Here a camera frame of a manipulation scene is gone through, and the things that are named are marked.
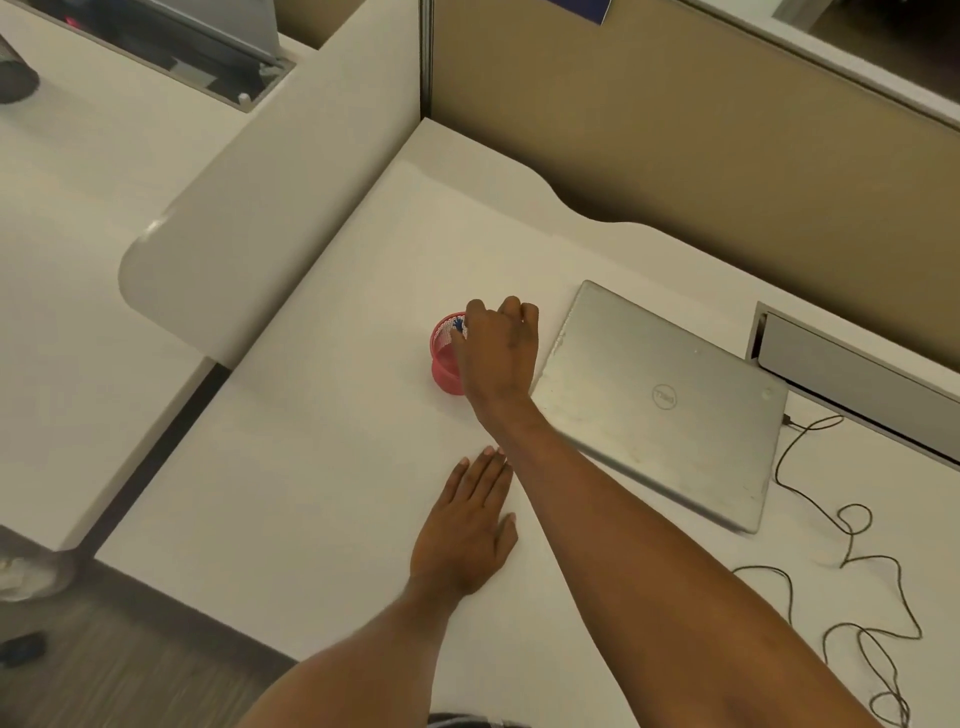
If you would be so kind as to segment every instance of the left arm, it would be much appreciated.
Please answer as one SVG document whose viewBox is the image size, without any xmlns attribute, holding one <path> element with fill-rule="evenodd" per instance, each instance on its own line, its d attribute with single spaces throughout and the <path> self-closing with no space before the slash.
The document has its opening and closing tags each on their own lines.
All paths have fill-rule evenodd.
<svg viewBox="0 0 960 728">
<path fill-rule="evenodd" d="M 514 517 L 500 520 L 512 478 L 492 448 L 472 465 L 461 460 L 417 538 L 400 596 L 281 677 L 237 728 L 423 728 L 450 616 L 516 543 Z"/>
</svg>

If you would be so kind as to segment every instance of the floor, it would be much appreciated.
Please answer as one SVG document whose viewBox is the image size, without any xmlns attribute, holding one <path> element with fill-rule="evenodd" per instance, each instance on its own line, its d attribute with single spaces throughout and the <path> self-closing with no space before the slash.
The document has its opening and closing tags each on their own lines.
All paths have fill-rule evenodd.
<svg viewBox="0 0 960 728">
<path fill-rule="evenodd" d="M 0 669 L 0 728 L 228 728 L 293 664 L 92 557 L 228 374 L 210 374 L 74 552 L 70 588 L 0 603 L 0 641 L 48 639 L 45 657 Z M 34 551 L 0 529 L 0 554 Z"/>
</svg>

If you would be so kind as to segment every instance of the black cylinder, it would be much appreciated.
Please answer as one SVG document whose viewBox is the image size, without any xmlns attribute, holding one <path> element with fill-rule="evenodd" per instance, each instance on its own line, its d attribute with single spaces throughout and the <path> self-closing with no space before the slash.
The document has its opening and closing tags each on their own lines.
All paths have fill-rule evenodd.
<svg viewBox="0 0 960 728">
<path fill-rule="evenodd" d="M 0 36 L 0 104 L 22 101 L 40 86 L 40 77 Z"/>
</svg>

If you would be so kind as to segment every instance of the laptop lid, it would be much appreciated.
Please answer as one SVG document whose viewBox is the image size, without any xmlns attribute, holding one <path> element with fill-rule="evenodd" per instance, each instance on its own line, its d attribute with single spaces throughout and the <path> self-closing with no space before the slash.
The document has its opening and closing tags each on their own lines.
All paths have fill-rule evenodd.
<svg viewBox="0 0 960 728">
<path fill-rule="evenodd" d="M 588 454 L 755 533 L 786 394 L 779 379 L 586 280 L 533 399 Z"/>
</svg>

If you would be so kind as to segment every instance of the cubicle wall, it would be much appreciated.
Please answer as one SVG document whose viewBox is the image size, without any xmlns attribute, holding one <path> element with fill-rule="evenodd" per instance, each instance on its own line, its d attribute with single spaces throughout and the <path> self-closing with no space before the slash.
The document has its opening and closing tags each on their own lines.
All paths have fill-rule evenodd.
<svg viewBox="0 0 960 728">
<path fill-rule="evenodd" d="M 280 2 L 312 38 L 321 9 Z M 960 368 L 960 134 L 679 0 L 436 0 L 432 115 Z"/>
</svg>

